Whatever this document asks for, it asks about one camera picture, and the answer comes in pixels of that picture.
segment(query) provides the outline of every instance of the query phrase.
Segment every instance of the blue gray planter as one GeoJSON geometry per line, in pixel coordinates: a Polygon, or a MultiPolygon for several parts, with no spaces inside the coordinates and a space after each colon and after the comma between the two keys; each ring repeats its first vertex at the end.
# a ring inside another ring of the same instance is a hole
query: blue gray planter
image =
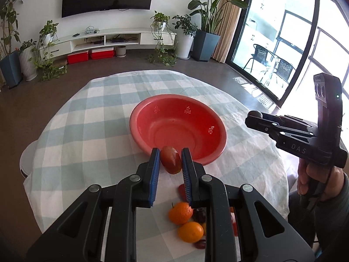
{"type": "Polygon", "coordinates": [[[191,57],[196,61],[208,62],[220,38],[218,35],[198,30],[194,38],[191,57]]]}
{"type": "Polygon", "coordinates": [[[22,71],[17,50],[0,61],[0,69],[8,88],[12,89],[22,81],[22,71]]]}

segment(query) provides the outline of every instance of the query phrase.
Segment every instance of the round table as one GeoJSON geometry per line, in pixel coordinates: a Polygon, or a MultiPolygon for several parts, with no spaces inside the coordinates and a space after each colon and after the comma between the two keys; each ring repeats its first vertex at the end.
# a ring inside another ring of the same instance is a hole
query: round table
{"type": "MultiPolygon", "coordinates": [[[[142,100],[164,93],[185,95],[211,107],[222,119],[227,145],[205,166],[225,184],[253,185],[275,209],[288,215],[287,177],[275,143],[245,126],[248,110],[236,99],[184,74],[168,70],[135,71],[90,81],[52,118],[42,132],[33,171],[24,187],[44,232],[92,184],[117,184],[147,162],[130,134],[132,110],[142,100]]],[[[179,202],[181,173],[162,168],[151,209],[137,209],[137,261],[203,261],[204,250],[182,242],[167,218],[179,202]]]]}

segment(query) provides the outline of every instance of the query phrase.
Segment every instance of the bowl rim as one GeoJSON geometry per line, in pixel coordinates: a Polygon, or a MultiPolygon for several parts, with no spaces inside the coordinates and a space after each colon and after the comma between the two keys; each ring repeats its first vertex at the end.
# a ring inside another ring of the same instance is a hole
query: bowl rim
{"type": "Polygon", "coordinates": [[[130,116],[130,132],[132,135],[132,138],[136,142],[136,144],[141,148],[143,152],[145,152],[148,156],[150,156],[152,148],[150,147],[141,137],[139,134],[138,128],[137,128],[137,118],[139,116],[139,113],[141,110],[149,105],[150,103],[156,101],[156,100],[161,100],[161,99],[179,99],[179,100],[187,100],[189,102],[195,103],[196,105],[201,106],[204,108],[210,115],[213,116],[213,118],[216,119],[219,130],[221,131],[221,140],[217,146],[217,148],[209,155],[202,157],[200,159],[193,160],[195,162],[198,162],[202,165],[207,165],[216,160],[224,151],[226,147],[226,142],[227,142],[227,134],[226,134],[226,127],[224,126],[224,123],[222,119],[218,116],[218,114],[209,106],[206,104],[195,100],[194,98],[188,97],[188,96],[183,96],[183,95],[176,95],[176,94],[162,94],[162,95],[156,95],[156,96],[151,96],[149,98],[146,98],[145,100],[141,101],[132,111],[131,116],[130,116]]]}

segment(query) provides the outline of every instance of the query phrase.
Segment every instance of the white wall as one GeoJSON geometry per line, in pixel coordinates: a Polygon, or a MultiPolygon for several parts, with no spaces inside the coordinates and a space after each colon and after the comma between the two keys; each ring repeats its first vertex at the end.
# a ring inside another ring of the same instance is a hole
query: white wall
{"type": "Polygon", "coordinates": [[[152,0],[151,10],[109,10],[79,14],[61,18],[62,0],[23,0],[24,4],[17,3],[15,9],[19,13],[19,33],[21,41],[37,39],[40,29],[47,20],[58,22],[57,36],[64,37],[82,32],[88,26],[99,29],[113,28],[143,28],[151,24],[150,17],[154,10],[168,16],[184,15],[191,0],[152,0]]]}

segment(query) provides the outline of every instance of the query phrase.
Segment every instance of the human hand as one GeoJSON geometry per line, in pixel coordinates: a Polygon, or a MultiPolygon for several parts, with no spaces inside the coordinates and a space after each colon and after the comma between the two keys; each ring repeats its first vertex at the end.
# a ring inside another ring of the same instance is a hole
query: human hand
{"type": "MultiPolygon", "coordinates": [[[[298,194],[305,195],[308,192],[309,178],[313,178],[322,183],[326,183],[328,173],[329,168],[320,167],[313,163],[309,163],[307,165],[304,159],[299,159],[297,181],[298,194]]],[[[343,170],[338,167],[333,167],[325,191],[320,197],[320,201],[326,201],[328,199],[336,197],[341,192],[343,184],[343,170]]]]}

